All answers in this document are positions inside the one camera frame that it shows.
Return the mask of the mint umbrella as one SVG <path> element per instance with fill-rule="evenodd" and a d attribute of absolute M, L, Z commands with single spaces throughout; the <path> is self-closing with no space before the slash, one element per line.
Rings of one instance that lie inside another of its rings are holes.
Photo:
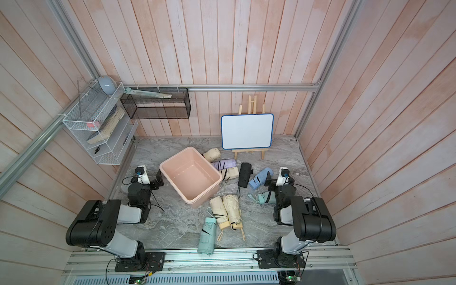
<path fill-rule="evenodd" d="M 201 229 L 197 252 L 199 254 L 212 255 L 216 243 L 216 219 L 214 217 L 206 217 Z"/>
<path fill-rule="evenodd" d="M 254 200 L 254 202 L 258 204 L 275 204 L 276 203 L 276 198 L 273 192 L 264 192 L 258 194 L 256 197 L 254 197 L 252 194 L 248 195 L 249 198 Z"/>

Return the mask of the pink plastic storage box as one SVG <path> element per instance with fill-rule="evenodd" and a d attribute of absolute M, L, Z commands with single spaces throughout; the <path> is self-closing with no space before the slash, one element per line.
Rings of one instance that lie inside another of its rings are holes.
<path fill-rule="evenodd" d="M 194 209 L 218 193 L 223 179 L 221 173 L 193 147 L 168 158 L 159 169 L 183 201 Z"/>

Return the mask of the mint umbrella front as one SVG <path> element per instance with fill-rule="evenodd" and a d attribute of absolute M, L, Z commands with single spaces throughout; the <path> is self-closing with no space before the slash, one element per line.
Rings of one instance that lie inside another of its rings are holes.
<path fill-rule="evenodd" d="M 212 255 L 216 243 L 216 219 L 214 217 L 206 217 L 201 229 L 197 252 L 199 254 Z"/>

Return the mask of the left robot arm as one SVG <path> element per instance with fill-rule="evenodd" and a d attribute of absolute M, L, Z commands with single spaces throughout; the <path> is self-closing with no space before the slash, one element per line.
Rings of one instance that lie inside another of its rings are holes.
<path fill-rule="evenodd" d="M 164 186 L 161 171 L 147 180 L 144 168 L 136 168 L 128 187 L 128 204 L 119 199 L 90 200 L 69 226 L 65 240 L 70 246 L 94 248 L 114 256 L 116 272 L 144 271 L 147 275 L 163 270 L 165 253 L 147 253 L 141 241 L 116 230 L 119 224 L 144 224 L 152 209 L 153 191 Z"/>

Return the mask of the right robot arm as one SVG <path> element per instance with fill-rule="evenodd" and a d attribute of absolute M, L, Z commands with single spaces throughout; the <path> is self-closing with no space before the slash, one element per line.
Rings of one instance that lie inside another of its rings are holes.
<path fill-rule="evenodd" d="M 265 186 L 275 195 L 274 221 L 293 229 L 278 238 L 273 249 L 258 250 L 253 258 L 260 268 L 305 267 L 303 252 L 312 243 L 334 241 L 336 226 L 322 198 L 296 195 L 294 180 L 268 176 Z"/>

